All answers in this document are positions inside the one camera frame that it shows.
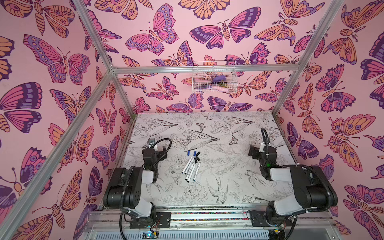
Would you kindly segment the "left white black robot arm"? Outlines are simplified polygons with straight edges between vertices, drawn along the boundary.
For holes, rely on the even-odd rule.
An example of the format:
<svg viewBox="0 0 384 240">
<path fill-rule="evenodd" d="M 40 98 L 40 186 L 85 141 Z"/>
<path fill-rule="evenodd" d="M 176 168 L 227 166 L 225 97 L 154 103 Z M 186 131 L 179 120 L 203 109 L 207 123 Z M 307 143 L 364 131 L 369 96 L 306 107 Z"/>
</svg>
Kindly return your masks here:
<svg viewBox="0 0 384 240">
<path fill-rule="evenodd" d="M 159 163 L 168 157 L 169 148 L 161 151 L 149 147 L 142 150 L 142 167 L 116 168 L 103 197 L 107 209 L 119 210 L 134 220 L 156 220 L 155 205 L 141 197 L 142 186 L 155 184 L 159 176 Z"/>
</svg>

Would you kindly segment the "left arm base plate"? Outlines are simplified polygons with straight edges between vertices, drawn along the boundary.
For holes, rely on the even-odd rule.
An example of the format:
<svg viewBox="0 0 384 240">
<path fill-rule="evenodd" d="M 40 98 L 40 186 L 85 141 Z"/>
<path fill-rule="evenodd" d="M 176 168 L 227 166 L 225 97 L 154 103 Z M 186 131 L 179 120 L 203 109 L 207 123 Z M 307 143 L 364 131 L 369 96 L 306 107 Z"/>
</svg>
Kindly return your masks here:
<svg viewBox="0 0 384 240">
<path fill-rule="evenodd" d="M 158 212 L 146 218 L 132 218 L 130 229 L 169 229 L 171 226 L 171 212 Z"/>
</svg>

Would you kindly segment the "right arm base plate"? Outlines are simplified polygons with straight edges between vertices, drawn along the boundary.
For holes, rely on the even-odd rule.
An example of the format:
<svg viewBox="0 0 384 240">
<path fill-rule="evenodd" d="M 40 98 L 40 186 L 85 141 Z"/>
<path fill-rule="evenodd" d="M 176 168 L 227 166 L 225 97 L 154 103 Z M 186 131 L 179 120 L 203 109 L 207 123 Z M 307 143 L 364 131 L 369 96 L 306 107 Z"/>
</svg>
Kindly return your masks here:
<svg viewBox="0 0 384 240">
<path fill-rule="evenodd" d="M 246 215 L 251 221 L 253 227 L 282 229 L 293 225 L 293 221 L 290 217 L 278 217 L 274 221 L 268 220 L 267 213 L 265 211 L 249 210 Z"/>
</svg>

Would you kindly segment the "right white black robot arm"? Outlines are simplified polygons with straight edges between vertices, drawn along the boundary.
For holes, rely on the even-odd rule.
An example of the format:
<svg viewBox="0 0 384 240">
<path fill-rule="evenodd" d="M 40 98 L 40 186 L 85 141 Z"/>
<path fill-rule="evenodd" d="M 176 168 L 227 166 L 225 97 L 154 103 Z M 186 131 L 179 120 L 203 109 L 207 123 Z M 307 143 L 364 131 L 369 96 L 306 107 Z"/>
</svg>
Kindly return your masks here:
<svg viewBox="0 0 384 240">
<path fill-rule="evenodd" d="M 279 166 L 277 149 L 266 145 L 250 146 L 248 155 L 259 161 L 261 174 L 267 181 L 285 182 L 293 187 L 291 195 L 268 203 L 265 220 L 270 226 L 280 225 L 288 217 L 326 212 L 337 206 L 338 196 L 320 167 Z"/>
</svg>

